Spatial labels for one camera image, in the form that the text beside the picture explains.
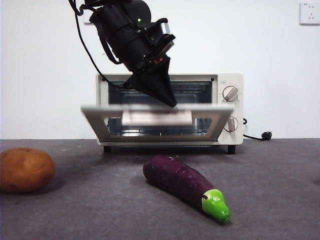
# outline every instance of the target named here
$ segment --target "toy eggplant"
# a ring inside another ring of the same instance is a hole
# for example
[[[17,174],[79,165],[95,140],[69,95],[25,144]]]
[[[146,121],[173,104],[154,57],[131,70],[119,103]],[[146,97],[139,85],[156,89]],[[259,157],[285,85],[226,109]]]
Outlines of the toy eggplant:
[[[222,192],[203,175],[183,162],[157,155],[145,162],[143,175],[164,190],[222,223],[230,222],[231,213]]]

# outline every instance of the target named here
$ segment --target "oven control knob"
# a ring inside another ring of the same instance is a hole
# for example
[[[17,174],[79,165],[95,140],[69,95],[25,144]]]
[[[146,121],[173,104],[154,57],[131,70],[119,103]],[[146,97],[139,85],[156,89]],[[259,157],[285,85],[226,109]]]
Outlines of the oven control knob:
[[[227,86],[224,90],[223,90],[223,98],[227,101],[227,102],[233,102],[234,100],[236,100],[238,98],[238,88],[234,87],[234,86]]]
[[[226,125],[224,126],[224,130],[226,130],[229,133],[234,132],[238,128],[238,120],[234,118],[233,116],[230,116],[228,121],[226,122]]]

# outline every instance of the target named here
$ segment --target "power cord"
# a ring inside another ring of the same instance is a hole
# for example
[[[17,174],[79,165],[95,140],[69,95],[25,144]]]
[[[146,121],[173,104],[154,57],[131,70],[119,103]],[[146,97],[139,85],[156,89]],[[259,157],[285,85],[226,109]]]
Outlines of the power cord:
[[[243,125],[246,125],[247,124],[247,119],[243,119]],[[243,134],[244,137],[248,138],[248,139],[253,139],[253,140],[258,140],[258,141],[269,141],[271,140],[271,137],[272,137],[272,132],[270,131],[265,131],[264,133],[261,134],[261,137],[262,138],[257,138],[257,137],[254,137],[254,136],[248,136],[248,135],[245,135]]]

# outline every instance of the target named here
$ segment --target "floor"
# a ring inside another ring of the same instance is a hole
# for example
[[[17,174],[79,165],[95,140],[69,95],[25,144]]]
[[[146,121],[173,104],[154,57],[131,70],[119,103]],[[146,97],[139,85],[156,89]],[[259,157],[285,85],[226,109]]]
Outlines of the floor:
[[[30,194],[1,192],[2,240],[319,240],[320,139],[245,140],[226,147],[113,148],[95,140],[3,140],[48,152],[56,175]],[[175,157],[225,196],[229,224],[149,185],[143,163]]]

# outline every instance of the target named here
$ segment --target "open oven door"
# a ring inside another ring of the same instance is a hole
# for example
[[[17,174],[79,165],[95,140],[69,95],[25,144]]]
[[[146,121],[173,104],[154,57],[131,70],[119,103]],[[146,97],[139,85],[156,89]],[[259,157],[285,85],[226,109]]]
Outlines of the open oven door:
[[[232,104],[82,106],[103,146],[205,145],[217,142]]]

